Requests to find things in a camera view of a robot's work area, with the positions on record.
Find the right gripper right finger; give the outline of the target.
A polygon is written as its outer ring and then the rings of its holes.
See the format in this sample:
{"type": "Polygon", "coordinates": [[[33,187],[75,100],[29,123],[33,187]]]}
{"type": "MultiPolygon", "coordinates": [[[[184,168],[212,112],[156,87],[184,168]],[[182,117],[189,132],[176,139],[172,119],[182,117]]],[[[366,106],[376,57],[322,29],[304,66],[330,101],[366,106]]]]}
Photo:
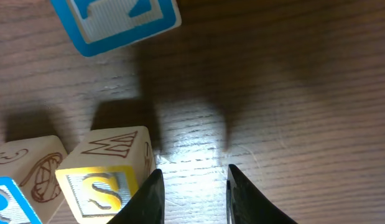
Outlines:
{"type": "Polygon", "coordinates": [[[228,166],[226,217],[228,224],[297,224],[234,164],[228,166]]]}

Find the blue P block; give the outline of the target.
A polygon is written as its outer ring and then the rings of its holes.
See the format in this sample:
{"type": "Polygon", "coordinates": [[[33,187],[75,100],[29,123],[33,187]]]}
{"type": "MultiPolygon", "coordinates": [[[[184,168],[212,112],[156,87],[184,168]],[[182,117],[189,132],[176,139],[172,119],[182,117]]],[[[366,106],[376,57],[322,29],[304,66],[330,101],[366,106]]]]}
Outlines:
{"type": "Polygon", "coordinates": [[[66,157],[54,135],[0,146],[0,224],[51,221],[64,201],[55,170],[66,157]]]}

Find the yellow S block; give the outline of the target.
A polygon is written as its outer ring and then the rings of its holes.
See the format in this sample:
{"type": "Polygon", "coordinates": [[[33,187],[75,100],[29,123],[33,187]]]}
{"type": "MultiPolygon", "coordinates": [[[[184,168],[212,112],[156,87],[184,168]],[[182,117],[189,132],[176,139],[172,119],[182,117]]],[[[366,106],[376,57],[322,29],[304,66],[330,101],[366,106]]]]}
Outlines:
{"type": "Polygon", "coordinates": [[[107,223],[155,169],[145,126],[97,129],[55,171],[78,223],[107,223]]]}

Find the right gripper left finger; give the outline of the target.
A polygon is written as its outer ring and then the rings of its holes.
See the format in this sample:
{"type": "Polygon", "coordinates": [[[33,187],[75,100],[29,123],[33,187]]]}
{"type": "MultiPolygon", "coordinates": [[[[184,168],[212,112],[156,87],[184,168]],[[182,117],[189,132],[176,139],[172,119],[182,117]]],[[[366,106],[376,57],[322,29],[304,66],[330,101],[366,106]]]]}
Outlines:
{"type": "Polygon", "coordinates": [[[108,224],[164,224],[164,222],[164,178],[162,170],[155,169],[108,224]]]}

